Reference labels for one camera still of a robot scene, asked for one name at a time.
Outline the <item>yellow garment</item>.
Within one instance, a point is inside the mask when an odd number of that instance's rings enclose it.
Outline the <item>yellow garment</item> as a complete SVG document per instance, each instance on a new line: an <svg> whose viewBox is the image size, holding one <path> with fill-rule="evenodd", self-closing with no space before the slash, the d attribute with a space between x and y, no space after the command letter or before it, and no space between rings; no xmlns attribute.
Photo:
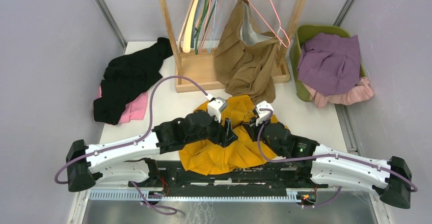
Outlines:
<svg viewBox="0 0 432 224"><path fill-rule="evenodd" d="M179 151L183 168L207 176L265 164L267 161L262 157L256 140L252 140L242 126L242 123L252 118L253 108L254 104L248 95L228 98L222 118L232 121L238 140L225 148L208 139L186 145Z"/></svg>

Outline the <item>tan pleated skirt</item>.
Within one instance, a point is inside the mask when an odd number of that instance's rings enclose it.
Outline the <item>tan pleated skirt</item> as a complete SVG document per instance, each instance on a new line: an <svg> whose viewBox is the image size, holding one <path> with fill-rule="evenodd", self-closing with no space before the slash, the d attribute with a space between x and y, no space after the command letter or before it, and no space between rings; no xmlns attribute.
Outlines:
<svg viewBox="0 0 432 224"><path fill-rule="evenodd" d="M249 2L238 0L214 54L215 76L232 96L271 103L276 98L272 70L278 49L273 33L258 31Z"/></svg>

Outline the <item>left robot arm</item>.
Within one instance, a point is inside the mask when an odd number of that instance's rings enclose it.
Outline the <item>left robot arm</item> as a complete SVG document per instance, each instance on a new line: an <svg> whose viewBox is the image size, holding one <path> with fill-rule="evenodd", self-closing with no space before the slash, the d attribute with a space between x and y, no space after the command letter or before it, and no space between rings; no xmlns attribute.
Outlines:
<svg viewBox="0 0 432 224"><path fill-rule="evenodd" d="M134 181L156 186L160 172L155 165L133 163L141 158L147 162L151 156L179 151L198 141L209 140L224 148L237 139L230 119L220 123L208 112L197 110L155 126L145 138L136 136L104 145L76 140L66 156L66 184L69 192L84 191L102 182Z"/></svg>

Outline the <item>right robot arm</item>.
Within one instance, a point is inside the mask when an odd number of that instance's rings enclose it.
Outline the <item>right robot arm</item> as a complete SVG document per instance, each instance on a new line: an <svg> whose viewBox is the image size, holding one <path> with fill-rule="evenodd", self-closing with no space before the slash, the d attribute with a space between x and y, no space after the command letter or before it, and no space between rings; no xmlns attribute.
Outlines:
<svg viewBox="0 0 432 224"><path fill-rule="evenodd" d="M352 188L374 194L392 207L409 209L411 194L417 191L412 173L403 158L389 160L361 157L342 152L315 140L293 135L282 123L255 119L243 123L258 151L268 162L291 162L298 169L294 181L300 187L316 185ZM263 151L267 146L278 160Z"/></svg>

